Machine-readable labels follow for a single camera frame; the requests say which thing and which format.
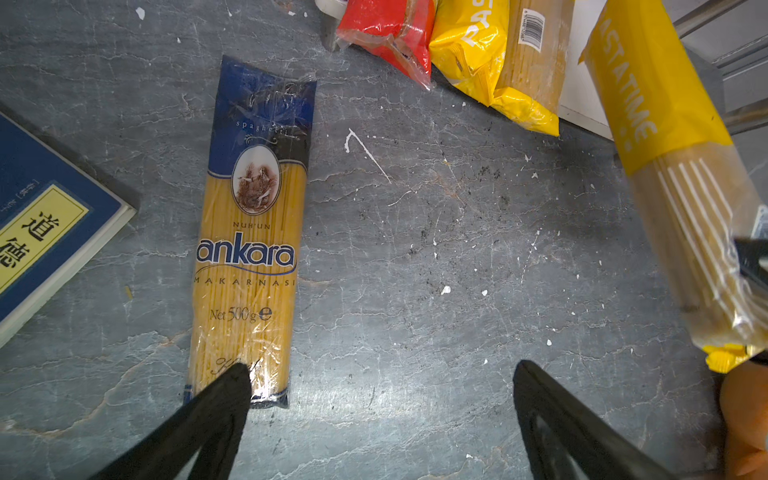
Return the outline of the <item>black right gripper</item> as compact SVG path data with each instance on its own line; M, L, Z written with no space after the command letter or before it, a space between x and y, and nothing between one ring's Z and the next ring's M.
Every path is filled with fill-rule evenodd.
M733 237L738 275L756 291L767 296L767 240Z

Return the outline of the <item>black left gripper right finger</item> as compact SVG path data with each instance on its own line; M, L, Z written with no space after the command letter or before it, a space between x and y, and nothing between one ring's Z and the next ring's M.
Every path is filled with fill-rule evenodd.
M673 479L539 365L520 361L513 400L535 479Z

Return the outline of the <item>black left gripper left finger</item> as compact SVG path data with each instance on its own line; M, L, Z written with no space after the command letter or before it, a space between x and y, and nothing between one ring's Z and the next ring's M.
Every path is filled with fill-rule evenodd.
M227 479L250 409L246 365L236 363L94 479L174 479L194 459L191 479Z

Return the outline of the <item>yellow Pastatime spaghetti bag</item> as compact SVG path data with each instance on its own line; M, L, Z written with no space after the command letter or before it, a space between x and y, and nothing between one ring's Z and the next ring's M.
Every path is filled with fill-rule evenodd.
M481 104L557 137L574 9L571 0L440 1L433 65Z

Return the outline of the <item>red label spaghetti bag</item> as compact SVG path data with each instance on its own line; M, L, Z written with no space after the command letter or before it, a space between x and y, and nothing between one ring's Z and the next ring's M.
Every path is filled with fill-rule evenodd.
M433 0L358 0L347 4L336 34L431 89Z

